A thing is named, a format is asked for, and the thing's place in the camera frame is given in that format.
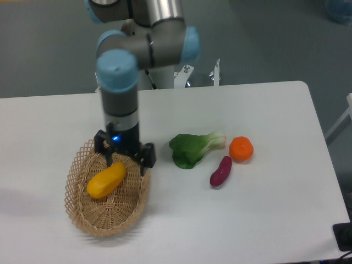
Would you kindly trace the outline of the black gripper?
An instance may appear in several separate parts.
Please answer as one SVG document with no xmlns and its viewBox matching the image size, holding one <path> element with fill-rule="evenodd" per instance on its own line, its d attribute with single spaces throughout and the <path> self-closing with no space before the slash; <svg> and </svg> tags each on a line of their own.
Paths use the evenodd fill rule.
<svg viewBox="0 0 352 264">
<path fill-rule="evenodd" d="M 106 131 L 99 130 L 94 136 L 94 150 L 105 157 L 107 167 L 113 164 L 112 153 L 133 156 L 140 166 L 141 176 L 156 163 L 155 145 L 140 143 L 138 115 L 104 116 Z"/>
</svg>

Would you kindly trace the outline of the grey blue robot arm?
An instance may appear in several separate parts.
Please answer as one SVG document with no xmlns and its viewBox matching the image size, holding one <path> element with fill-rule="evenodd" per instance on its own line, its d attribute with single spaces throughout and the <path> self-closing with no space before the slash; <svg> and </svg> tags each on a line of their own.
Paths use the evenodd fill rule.
<svg viewBox="0 0 352 264">
<path fill-rule="evenodd" d="M 113 163 L 114 153 L 139 164 L 141 174 L 156 162 L 152 143 L 139 137 L 140 72 L 190 63 L 200 54 L 197 29 L 185 24 L 180 1 L 86 1 L 97 23 L 131 19 L 148 28 L 145 34 L 109 30 L 98 39 L 96 78 L 101 89 L 106 129 L 94 137 L 95 151 Z"/>
</svg>

